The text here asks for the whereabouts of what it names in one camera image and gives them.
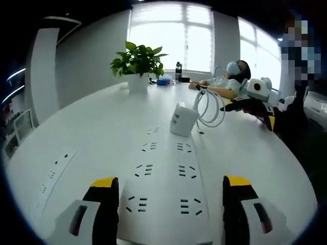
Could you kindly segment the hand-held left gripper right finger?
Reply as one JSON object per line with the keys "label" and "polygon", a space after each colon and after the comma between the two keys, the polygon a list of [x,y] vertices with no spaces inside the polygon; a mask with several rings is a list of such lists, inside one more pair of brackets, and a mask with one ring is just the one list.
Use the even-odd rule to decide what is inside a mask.
{"label": "hand-held left gripper right finger", "polygon": [[285,215],[241,176],[223,178],[226,244],[287,244]]}

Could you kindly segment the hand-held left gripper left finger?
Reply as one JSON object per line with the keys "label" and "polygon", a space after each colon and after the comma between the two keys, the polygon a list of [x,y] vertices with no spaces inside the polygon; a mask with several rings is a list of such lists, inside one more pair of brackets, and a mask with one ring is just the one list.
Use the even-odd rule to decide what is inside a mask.
{"label": "hand-held left gripper left finger", "polygon": [[55,244],[117,244],[118,207],[118,178],[96,180],[56,218]]}

